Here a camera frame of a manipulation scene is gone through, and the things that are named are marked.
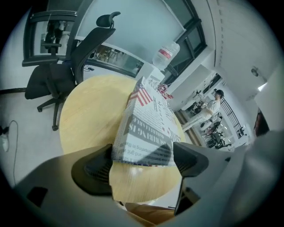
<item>plastic water bottle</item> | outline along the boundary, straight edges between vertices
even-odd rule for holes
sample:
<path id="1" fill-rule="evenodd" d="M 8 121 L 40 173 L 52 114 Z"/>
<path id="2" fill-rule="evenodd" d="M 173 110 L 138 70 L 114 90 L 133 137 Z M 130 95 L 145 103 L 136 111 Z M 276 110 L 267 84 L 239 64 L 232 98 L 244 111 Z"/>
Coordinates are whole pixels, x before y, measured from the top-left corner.
<path id="1" fill-rule="evenodd" d="M 166 46 L 163 46 L 158 53 L 153 57 L 153 65 L 155 65 L 160 71 L 164 71 L 169 65 L 171 60 L 178 54 L 180 46 L 171 42 Z"/>

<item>round wooden table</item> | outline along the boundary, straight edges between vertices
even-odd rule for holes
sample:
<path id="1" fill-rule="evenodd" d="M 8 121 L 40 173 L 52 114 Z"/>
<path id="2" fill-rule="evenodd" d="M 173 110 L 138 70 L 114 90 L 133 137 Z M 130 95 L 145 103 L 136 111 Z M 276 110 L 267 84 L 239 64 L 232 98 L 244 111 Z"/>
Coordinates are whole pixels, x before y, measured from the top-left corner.
<path id="1" fill-rule="evenodd" d="M 59 133 L 64 154 L 113 144 L 135 83 L 134 79 L 113 75 L 94 76 L 80 83 L 68 96 L 61 112 Z M 179 123 L 178 129 L 181 141 L 185 141 Z M 122 202 L 156 199 L 180 180 L 177 167 L 143 167 L 113 162 L 110 170 L 113 198 Z"/>

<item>chair headrest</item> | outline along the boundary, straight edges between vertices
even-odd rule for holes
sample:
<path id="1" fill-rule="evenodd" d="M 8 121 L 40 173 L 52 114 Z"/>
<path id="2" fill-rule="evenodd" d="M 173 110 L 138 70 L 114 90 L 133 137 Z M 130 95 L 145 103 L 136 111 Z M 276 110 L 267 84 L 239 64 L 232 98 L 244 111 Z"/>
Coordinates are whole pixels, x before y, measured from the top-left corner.
<path id="1" fill-rule="evenodd" d="M 114 23 L 113 18 L 118 15 L 120 15 L 120 12 L 102 15 L 97 19 L 96 24 L 99 27 L 111 27 Z"/>

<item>black office chair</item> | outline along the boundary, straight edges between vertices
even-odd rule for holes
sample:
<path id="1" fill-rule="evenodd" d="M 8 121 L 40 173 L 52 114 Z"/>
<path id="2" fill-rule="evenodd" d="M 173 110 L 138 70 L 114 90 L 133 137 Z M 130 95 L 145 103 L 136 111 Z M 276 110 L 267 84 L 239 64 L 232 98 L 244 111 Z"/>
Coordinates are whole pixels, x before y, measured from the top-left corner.
<path id="1" fill-rule="evenodd" d="M 52 99 L 37 107 L 39 112 L 42 108 L 55 103 L 53 115 L 53 131 L 58 129 L 56 125 L 59 104 L 64 102 L 65 97 L 75 88 L 77 84 L 83 81 L 84 63 L 96 48 L 98 48 L 106 39 L 108 39 L 115 31 L 113 28 L 113 17 L 119 15 L 120 12 L 114 12 L 110 15 L 103 15 L 97 19 L 97 25 L 87 37 L 72 52 L 70 65 L 55 64 L 59 58 L 55 55 L 56 48 L 61 44 L 44 43 L 42 46 L 51 49 L 51 55 L 42 57 L 41 61 L 23 61 L 22 66 L 39 65 L 36 67 L 29 79 L 26 88 L 25 98 L 34 99 L 46 95 L 52 95 Z"/>

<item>american flag print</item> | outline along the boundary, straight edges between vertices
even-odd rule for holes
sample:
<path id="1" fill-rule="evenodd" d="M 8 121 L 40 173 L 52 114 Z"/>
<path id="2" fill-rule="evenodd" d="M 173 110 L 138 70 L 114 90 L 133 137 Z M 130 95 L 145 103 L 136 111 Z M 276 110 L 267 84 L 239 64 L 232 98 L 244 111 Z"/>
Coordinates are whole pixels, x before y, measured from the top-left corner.
<path id="1" fill-rule="evenodd" d="M 141 106 L 145 106 L 153 101 L 151 96 L 148 94 L 146 89 L 143 87 L 142 84 L 135 86 L 134 91 L 132 92 L 129 101 L 132 99 L 137 98 Z"/>

